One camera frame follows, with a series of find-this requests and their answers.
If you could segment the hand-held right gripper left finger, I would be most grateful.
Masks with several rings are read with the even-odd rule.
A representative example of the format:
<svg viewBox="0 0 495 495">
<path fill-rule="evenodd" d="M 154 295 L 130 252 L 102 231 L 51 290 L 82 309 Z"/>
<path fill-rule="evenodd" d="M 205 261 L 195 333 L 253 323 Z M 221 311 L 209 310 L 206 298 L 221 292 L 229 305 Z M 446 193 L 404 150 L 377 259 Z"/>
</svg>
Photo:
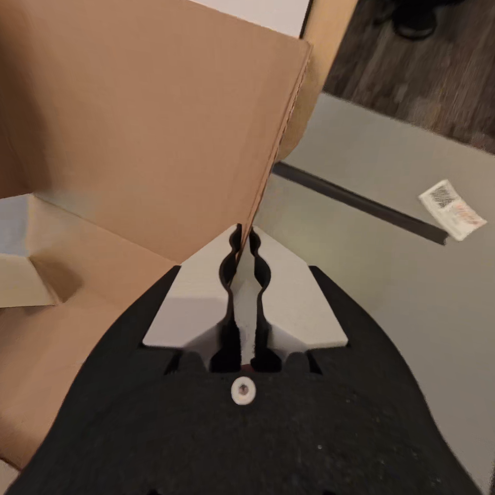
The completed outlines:
<svg viewBox="0 0 495 495">
<path fill-rule="evenodd" d="M 233 315 L 230 283 L 241 240 L 242 225 L 232 225 L 180 265 L 144 346 L 195 352 L 211 367 L 222 347 L 222 327 Z"/>
</svg>

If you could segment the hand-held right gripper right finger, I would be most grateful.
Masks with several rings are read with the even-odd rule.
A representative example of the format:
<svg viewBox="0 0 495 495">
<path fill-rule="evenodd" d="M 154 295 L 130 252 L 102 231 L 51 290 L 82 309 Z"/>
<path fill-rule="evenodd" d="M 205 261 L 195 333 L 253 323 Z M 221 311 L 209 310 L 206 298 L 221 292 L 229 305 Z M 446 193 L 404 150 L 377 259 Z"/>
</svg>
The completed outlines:
<svg viewBox="0 0 495 495">
<path fill-rule="evenodd" d="M 309 265 L 258 227 L 249 240 L 260 285 L 252 368 L 278 372 L 293 353 L 345 347 L 349 339 Z"/>
</svg>

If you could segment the cardboard box with lid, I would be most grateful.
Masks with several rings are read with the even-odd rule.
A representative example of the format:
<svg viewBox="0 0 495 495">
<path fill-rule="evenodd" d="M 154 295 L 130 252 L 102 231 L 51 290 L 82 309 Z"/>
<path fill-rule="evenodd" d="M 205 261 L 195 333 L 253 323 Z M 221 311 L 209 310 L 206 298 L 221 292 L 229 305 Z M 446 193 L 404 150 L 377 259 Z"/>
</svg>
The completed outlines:
<svg viewBox="0 0 495 495">
<path fill-rule="evenodd" d="M 312 1 L 301 39 L 194 1 L 1 1 L 1 461 L 134 300 L 251 226 L 356 3 Z"/>
</svg>

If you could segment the white printed label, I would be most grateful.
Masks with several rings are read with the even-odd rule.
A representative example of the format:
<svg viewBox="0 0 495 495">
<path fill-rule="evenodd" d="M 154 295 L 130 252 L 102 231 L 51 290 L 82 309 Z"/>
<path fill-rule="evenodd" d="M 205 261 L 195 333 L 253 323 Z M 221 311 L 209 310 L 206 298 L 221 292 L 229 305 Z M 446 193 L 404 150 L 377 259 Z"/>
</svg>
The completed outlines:
<svg viewBox="0 0 495 495">
<path fill-rule="evenodd" d="M 418 199 L 448 235 L 457 242 L 465 240 L 487 224 L 487 221 L 466 203 L 447 179 L 437 182 L 420 194 Z"/>
</svg>

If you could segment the black chair base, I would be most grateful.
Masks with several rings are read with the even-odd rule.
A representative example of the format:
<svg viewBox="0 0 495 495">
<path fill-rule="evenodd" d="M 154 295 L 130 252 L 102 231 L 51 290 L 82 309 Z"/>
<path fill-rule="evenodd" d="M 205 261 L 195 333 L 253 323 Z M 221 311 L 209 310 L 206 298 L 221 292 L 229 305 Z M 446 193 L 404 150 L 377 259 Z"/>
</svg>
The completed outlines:
<svg viewBox="0 0 495 495">
<path fill-rule="evenodd" d="M 377 1 L 373 25 L 392 24 L 394 33 L 406 40 L 430 38 L 438 26 L 437 11 L 457 1 Z"/>
</svg>

